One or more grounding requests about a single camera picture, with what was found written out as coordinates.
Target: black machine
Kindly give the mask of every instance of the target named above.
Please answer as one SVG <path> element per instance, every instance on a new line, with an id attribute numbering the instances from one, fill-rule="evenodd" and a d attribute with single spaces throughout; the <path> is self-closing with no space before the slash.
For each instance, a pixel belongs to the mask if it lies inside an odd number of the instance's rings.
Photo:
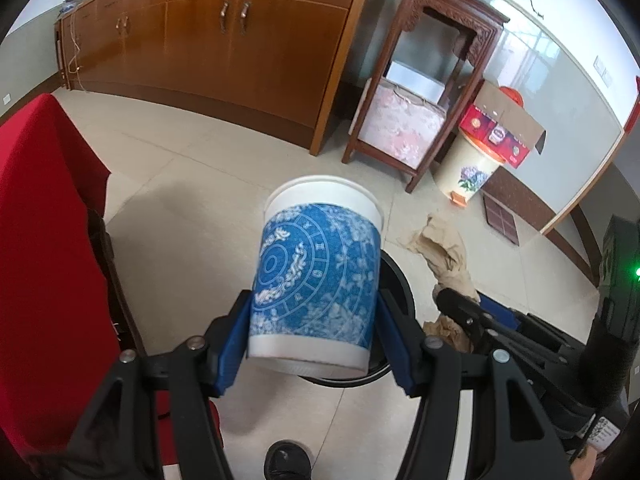
<path id="1" fill-rule="evenodd" d="M 584 445 L 600 417 L 624 428 L 628 412 L 619 394 L 640 331 L 638 227 L 613 217 L 605 247 L 600 306 L 586 346 L 531 314 L 504 307 L 490 313 L 444 289 L 438 308 L 474 344 L 473 354 L 460 353 L 425 337 L 392 293 L 379 291 L 378 338 L 396 383 L 422 399 L 396 480 L 447 479 L 461 390 L 474 391 L 468 480 L 568 480 L 566 452 Z M 154 393 L 168 390 L 182 478 L 231 480 L 207 404 L 235 380 L 250 305 L 244 290 L 204 336 L 172 352 L 124 351 L 72 435 L 62 478 L 162 479 Z"/>
<path id="2" fill-rule="evenodd" d="M 487 310 L 443 290 L 438 309 L 470 337 L 474 352 L 507 350 L 531 382 L 567 451 L 600 424 L 615 435 L 629 420 L 621 400 L 640 333 L 639 225 L 612 216 L 604 238 L 600 301 L 586 345 L 549 323 L 518 311 Z"/>

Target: person's foot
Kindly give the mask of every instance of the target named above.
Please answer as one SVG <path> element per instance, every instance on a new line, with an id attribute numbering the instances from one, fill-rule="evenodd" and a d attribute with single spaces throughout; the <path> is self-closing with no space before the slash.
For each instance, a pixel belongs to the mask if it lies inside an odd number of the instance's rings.
<path id="1" fill-rule="evenodd" d="M 298 444 L 280 440 L 264 457 L 266 480 L 311 480 L 311 460 Z"/>

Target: wooden side table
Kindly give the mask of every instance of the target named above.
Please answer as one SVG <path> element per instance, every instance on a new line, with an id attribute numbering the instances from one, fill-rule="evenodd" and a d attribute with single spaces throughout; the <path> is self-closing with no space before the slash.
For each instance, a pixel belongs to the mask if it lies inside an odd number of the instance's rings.
<path id="1" fill-rule="evenodd" d="M 447 112 L 440 131 L 437 133 L 432 145 L 424 155 L 423 160 L 416 170 L 396 160 L 390 155 L 374 148 L 370 144 L 358 139 L 358 134 L 367 115 L 367 111 L 373 101 L 373 96 L 382 76 L 388 70 L 396 44 L 402 31 L 411 32 L 423 13 L 435 19 L 455 27 L 459 31 L 458 38 L 453 46 L 453 52 L 458 57 L 451 76 L 445 84 L 445 89 L 438 104 L 443 104 L 455 86 L 460 76 L 460 71 L 467 60 L 473 66 L 471 79 L 465 86 L 458 100 L 452 104 Z M 481 0 L 401 0 L 393 22 L 386 35 L 380 56 L 371 78 L 369 90 L 365 96 L 362 108 L 356 119 L 351 137 L 344 150 L 342 162 L 347 163 L 353 150 L 363 152 L 377 160 L 384 162 L 403 173 L 411 175 L 411 180 L 405 190 L 411 193 L 420 182 L 424 173 L 429 169 L 431 162 L 443 145 L 447 136 L 452 132 L 460 115 L 472 99 L 474 89 L 482 77 L 491 54 L 500 39 L 502 28 L 509 19 L 498 10 Z"/>

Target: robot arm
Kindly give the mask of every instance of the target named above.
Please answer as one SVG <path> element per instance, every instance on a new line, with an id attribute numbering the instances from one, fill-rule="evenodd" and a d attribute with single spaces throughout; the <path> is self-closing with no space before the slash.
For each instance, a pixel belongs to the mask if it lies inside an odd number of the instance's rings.
<path id="1" fill-rule="evenodd" d="M 208 402 L 233 384 L 244 357 L 250 296 L 242 291 L 204 337 L 189 338 L 172 352 L 123 352 L 72 435 L 68 456 L 82 460 L 64 478 L 162 479 L 154 394 L 168 390 L 183 480 L 232 480 Z M 551 423 L 507 352 L 461 354 L 438 338 L 425 338 L 387 290 L 379 294 L 376 329 L 396 383 L 408 396 L 421 397 L 396 480 L 447 480 L 463 389 L 474 391 L 467 479 L 571 479 Z"/>

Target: cardboard box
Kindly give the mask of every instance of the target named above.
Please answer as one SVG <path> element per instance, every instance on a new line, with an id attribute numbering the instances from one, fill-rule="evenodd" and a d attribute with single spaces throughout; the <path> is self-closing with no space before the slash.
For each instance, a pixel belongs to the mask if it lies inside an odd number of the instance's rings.
<path id="1" fill-rule="evenodd" d="M 497 86 L 485 81 L 460 128 L 517 168 L 530 150 L 542 153 L 546 131 Z"/>

